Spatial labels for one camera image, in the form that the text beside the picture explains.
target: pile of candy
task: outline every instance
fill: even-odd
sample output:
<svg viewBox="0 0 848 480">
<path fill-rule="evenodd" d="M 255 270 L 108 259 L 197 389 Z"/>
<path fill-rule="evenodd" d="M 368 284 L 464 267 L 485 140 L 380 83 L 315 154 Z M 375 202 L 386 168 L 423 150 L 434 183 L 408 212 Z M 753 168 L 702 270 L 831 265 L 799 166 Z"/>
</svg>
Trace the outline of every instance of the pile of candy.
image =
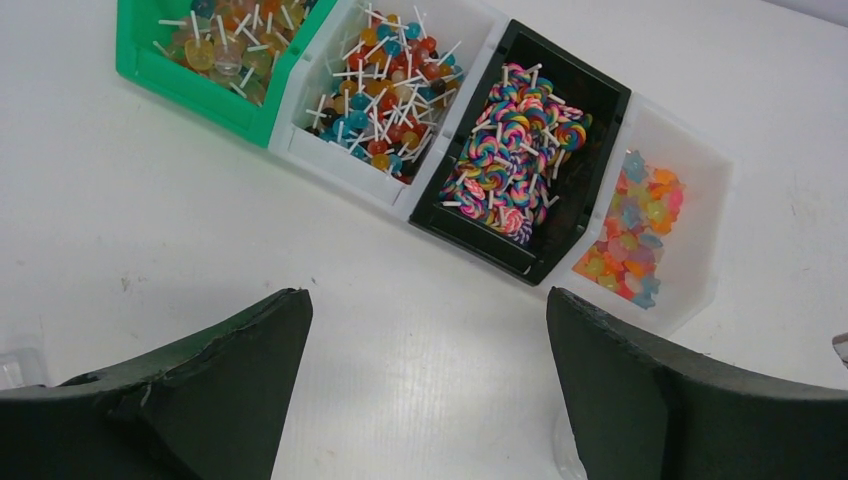
<svg viewBox="0 0 848 480">
<path fill-rule="evenodd" d="M 368 24 L 333 75 L 306 130 L 362 161 L 410 184 L 417 161 L 434 137 L 440 115 L 459 90 L 458 42 L 442 55 L 428 36 L 422 15 L 404 24 L 397 15 L 363 7 Z"/>
<path fill-rule="evenodd" d="M 573 270 L 642 308 L 655 306 L 661 238 L 677 221 L 684 188 L 673 172 L 628 152 L 601 235 Z"/>
<path fill-rule="evenodd" d="M 159 20 L 178 27 L 167 58 L 261 106 L 280 55 L 317 0 L 193 0 L 189 17 Z"/>
<path fill-rule="evenodd" d="M 523 246 L 559 200 L 549 189 L 592 125 L 591 115 L 554 95 L 541 68 L 504 65 L 440 195 L 443 206 Z"/>
</svg>

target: white lollipop stick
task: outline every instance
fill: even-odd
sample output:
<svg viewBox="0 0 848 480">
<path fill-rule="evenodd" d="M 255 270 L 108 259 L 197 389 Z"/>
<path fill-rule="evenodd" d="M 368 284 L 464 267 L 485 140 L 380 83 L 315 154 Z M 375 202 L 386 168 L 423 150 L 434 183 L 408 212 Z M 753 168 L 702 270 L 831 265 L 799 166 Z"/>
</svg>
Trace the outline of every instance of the white lollipop stick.
<svg viewBox="0 0 848 480">
<path fill-rule="evenodd" d="M 247 38 L 249 38 L 249 39 L 250 39 L 250 41 L 251 41 L 251 42 L 253 42 L 254 44 L 256 44 L 256 45 L 262 45 L 262 42 L 260 42 L 259 40 L 257 40 L 257 39 L 256 39 L 256 37 L 254 37 L 254 36 L 253 36 L 253 34 L 252 34 L 252 33 L 250 33 L 250 30 L 245 29 L 243 33 L 244 33 L 244 34 L 247 36 Z"/>
<path fill-rule="evenodd" d="M 363 45 L 365 45 L 365 42 L 364 42 L 364 41 L 362 41 L 362 40 L 360 40 L 360 41 L 359 41 L 359 43 L 357 43 L 355 47 L 351 48 L 349 52 L 347 52 L 347 53 L 345 53 L 345 54 L 344 54 L 344 56 L 342 57 L 342 60 L 347 60 L 347 59 L 348 59 L 348 57 L 350 57 L 351 55 L 353 55 L 353 52 L 355 52 L 355 51 L 359 50 L 360 48 L 362 48 L 362 46 L 363 46 Z"/>
<path fill-rule="evenodd" d="M 221 44 L 224 45 L 224 50 L 229 50 L 227 32 L 224 30 L 224 19 L 218 15 L 218 32 L 221 34 Z"/>
<path fill-rule="evenodd" d="M 247 85 L 247 81 L 250 80 L 250 77 L 253 75 L 254 70 L 255 69 L 253 67 L 250 67 L 250 70 L 247 71 L 247 74 L 244 76 L 244 79 L 241 81 L 239 88 L 244 88 L 244 86 Z"/>
<path fill-rule="evenodd" d="M 424 20 L 421 18 L 421 12 L 418 11 L 418 5 L 413 5 L 413 9 L 415 9 L 415 18 L 418 19 L 418 25 L 421 25 L 421 34 L 424 35 L 424 38 L 427 38 L 427 30 L 424 29 Z"/>
<path fill-rule="evenodd" d="M 286 17 L 286 23 L 289 26 L 289 30 L 294 30 L 294 23 L 291 21 L 291 17 L 289 16 L 289 11 L 286 9 L 285 5 L 280 5 L 280 10 L 283 11 L 283 16 Z"/>
<path fill-rule="evenodd" d="M 241 23 L 239 23 L 239 26 L 236 27 L 235 35 L 238 35 L 242 32 L 242 30 L 244 30 L 244 27 L 247 26 L 247 22 L 250 21 L 250 17 L 252 17 L 252 15 L 249 13 L 244 17 L 244 20 L 242 20 Z"/>
<path fill-rule="evenodd" d="M 200 29 L 197 28 L 197 14 L 191 11 L 191 28 L 194 29 L 194 44 L 200 47 Z"/>
</svg>

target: swirl lollipop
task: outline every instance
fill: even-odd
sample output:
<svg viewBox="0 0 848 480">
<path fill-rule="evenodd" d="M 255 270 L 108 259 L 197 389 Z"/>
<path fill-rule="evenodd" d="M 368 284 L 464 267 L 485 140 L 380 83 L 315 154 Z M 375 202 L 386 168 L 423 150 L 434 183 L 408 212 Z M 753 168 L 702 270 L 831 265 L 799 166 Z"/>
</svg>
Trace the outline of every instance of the swirl lollipop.
<svg viewBox="0 0 848 480">
<path fill-rule="evenodd" d="M 578 122 L 566 122 L 556 130 L 559 143 L 567 152 L 573 152 L 586 143 L 586 129 Z"/>
<path fill-rule="evenodd" d="M 466 178 L 463 184 L 468 190 L 468 193 L 470 193 L 473 197 L 477 198 L 478 200 L 484 200 L 486 198 L 486 192 L 483 191 L 483 187 L 481 187 L 476 180 Z"/>
<path fill-rule="evenodd" d="M 518 208 L 524 208 L 530 205 L 530 182 L 520 180 L 515 182 L 510 191 L 512 203 Z"/>
<path fill-rule="evenodd" d="M 483 201 L 474 197 L 471 193 L 457 192 L 454 195 L 454 199 L 462 203 L 459 211 L 466 217 L 479 220 L 486 215 L 486 208 L 483 205 Z"/>
<path fill-rule="evenodd" d="M 530 237 L 533 236 L 533 227 L 528 219 L 524 219 L 521 226 L 515 232 L 508 234 L 509 238 L 518 242 L 520 245 L 530 243 Z"/>
<path fill-rule="evenodd" d="M 480 185 L 486 191 L 500 190 L 501 187 L 506 185 L 508 178 L 509 173 L 506 171 L 506 168 L 499 163 L 495 163 L 483 170 L 483 179 Z"/>
</svg>

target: rainbow swirl lollipop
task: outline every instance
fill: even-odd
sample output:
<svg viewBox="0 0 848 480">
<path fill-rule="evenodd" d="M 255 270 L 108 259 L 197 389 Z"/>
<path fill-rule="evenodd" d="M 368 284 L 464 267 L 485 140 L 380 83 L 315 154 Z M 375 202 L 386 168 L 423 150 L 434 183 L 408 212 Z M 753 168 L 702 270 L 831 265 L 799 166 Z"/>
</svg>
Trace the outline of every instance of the rainbow swirl lollipop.
<svg viewBox="0 0 848 480">
<path fill-rule="evenodd" d="M 515 182 L 509 195 L 512 198 L 513 205 L 518 208 L 524 208 L 530 205 L 530 182 L 526 180 Z"/>
<path fill-rule="evenodd" d="M 454 195 L 454 200 L 462 203 L 459 211 L 468 218 L 479 220 L 486 215 L 486 207 L 483 205 L 483 201 L 469 192 L 457 192 Z"/>
<path fill-rule="evenodd" d="M 482 168 L 470 163 L 463 163 L 461 165 L 458 165 L 457 168 L 460 171 L 460 175 L 464 173 L 465 178 L 470 178 L 472 180 L 480 178 L 480 176 L 483 175 Z"/>
<path fill-rule="evenodd" d="M 524 142 L 524 138 L 527 136 L 527 129 L 519 122 L 507 122 L 504 124 L 503 135 L 501 136 L 501 143 L 506 147 L 509 152 L 518 150 L 518 147 Z"/>
<path fill-rule="evenodd" d="M 465 189 L 468 190 L 468 193 L 470 193 L 473 197 L 478 200 L 484 200 L 486 198 L 486 192 L 483 191 L 483 187 L 481 187 L 476 180 L 466 178 L 463 184 L 465 185 Z"/>
<path fill-rule="evenodd" d="M 486 191 L 500 190 L 501 187 L 506 185 L 508 179 L 509 173 L 506 168 L 500 163 L 494 163 L 483 170 L 480 186 Z"/>
<path fill-rule="evenodd" d="M 586 143 L 586 129 L 578 122 L 566 122 L 557 128 L 556 137 L 562 148 L 573 152 Z"/>
<path fill-rule="evenodd" d="M 509 72 L 509 80 L 519 83 L 530 83 L 533 76 L 524 70 L 524 67 L 517 63 L 509 63 L 506 65 Z"/>
<path fill-rule="evenodd" d="M 533 236 L 533 226 L 530 224 L 528 219 L 524 219 L 524 222 L 522 222 L 518 230 L 507 235 L 518 244 L 527 245 L 530 243 L 530 238 Z"/>
</svg>

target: yellow candy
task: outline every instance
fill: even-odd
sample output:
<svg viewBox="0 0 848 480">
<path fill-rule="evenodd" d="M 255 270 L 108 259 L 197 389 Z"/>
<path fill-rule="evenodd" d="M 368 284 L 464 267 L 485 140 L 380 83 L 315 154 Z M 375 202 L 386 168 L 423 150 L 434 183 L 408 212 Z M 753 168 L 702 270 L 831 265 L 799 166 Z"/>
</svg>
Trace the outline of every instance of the yellow candy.
<svg viewBox="0 0 848 480">
<path fill-rule="evenodd" d="M 190 40 L 185 44 L 186 60 L 198 72 L 215 66 L 215 46 L 206 40 Z"/>
<path fill-rule="evenodd" d="M 601 275 L 598 277 L 598 285 L 613 292 L 618 290 L 618 281 L 615 279 L 615 275 Z"/>
</svg>

